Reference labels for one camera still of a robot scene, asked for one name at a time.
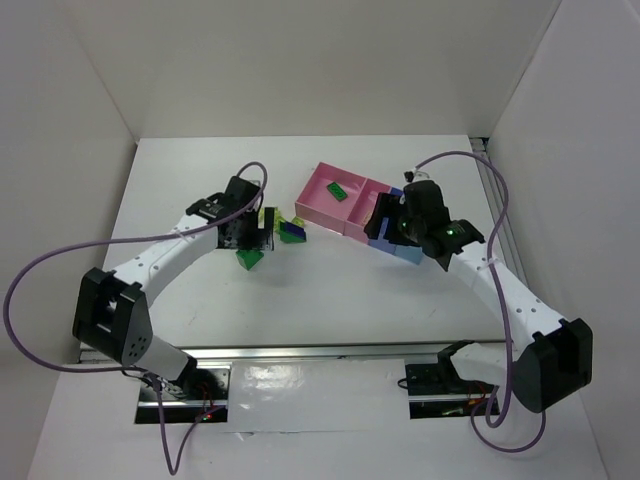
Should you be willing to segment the green stepped lego assembly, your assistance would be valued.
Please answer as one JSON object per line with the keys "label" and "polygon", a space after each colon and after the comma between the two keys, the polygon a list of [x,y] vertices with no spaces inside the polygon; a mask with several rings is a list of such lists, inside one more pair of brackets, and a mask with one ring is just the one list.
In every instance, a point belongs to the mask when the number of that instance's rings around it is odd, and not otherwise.
{"label": "green stepped lego assembly", "polygon": [[261,250],[237,250],[235,255],[239,265],[246,271],[251,271],[264,258]]}

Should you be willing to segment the green 2x4 lego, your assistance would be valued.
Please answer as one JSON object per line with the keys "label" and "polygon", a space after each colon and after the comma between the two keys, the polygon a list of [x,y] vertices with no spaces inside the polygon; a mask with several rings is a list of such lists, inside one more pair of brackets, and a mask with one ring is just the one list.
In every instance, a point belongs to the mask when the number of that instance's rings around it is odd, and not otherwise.
{"label": "green 2x4 lego", "polygon": [[327,190],[338,202],[342,202],[348,198],[347,192],[337,182],[329,183],[327,185]]}

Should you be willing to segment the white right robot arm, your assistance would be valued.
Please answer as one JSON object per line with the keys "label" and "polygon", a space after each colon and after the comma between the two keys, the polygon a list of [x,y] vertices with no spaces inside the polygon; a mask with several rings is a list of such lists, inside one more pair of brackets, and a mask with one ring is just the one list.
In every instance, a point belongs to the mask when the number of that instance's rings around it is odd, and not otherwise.
{"label": "white right robot arm", "polygon": [[588,385],[593,332],[545,305],[496,256],[469,221],[451,218],[432,180],[381,193],[364,232],[397,246],[417,247],[462,281],[499,319],[509,322],[505,350],[459,341],[438,355],[446,379],[510,387],[520,404],[540,413]]}

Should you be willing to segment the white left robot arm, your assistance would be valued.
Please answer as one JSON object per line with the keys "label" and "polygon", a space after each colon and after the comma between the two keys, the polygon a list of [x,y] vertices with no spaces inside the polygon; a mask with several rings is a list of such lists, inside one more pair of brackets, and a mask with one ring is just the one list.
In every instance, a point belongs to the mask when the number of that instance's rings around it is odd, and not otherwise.
{"label": "white left robot arm", "polygon": [[215,250],[263,253],[273,246],[274,213],[260,212],[258,184],[232,177],[224,191],[189,206],[167,238],[110,271],[93,268],[81,280],[73,336],[119,363],[153,374],[201,399],[219,388],[194,357],[154,334],[150,308],[199,258]]}

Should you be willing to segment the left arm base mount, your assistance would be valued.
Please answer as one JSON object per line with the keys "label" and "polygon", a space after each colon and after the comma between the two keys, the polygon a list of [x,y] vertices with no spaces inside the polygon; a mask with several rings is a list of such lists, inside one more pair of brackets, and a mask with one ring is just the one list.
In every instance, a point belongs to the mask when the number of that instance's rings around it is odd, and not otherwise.
{"label": "left arm base mount", "polygon": [[[231,365],[205,362],[202,368],[208,372],[208,377],[205,381],[197,383],[189,392],[165,379],[159,380],[167,424],[191,424],[201,415],[204,415],[204,424],[227,422]],[[139,383],[134,423],[157,425],[160,413],[152,381],[141,373],[124,372],[123,376],[135,379]]]}

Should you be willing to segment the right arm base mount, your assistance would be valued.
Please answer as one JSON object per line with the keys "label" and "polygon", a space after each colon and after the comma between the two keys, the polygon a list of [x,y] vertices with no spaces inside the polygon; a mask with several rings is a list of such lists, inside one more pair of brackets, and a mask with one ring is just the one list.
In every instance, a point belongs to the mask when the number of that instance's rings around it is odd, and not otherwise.
{"label": "right arm base mount", "polygon": [[492,385],[463,380],[454,370],[451,357],[471,344],[459,341],[438,352],[435,362],[405,366],[405,377],[397,386],[408,394],[412,420],[469,417],[476,406],[478,414],[486,408],[491,415],[500,413],[498,401],[489,402]]}

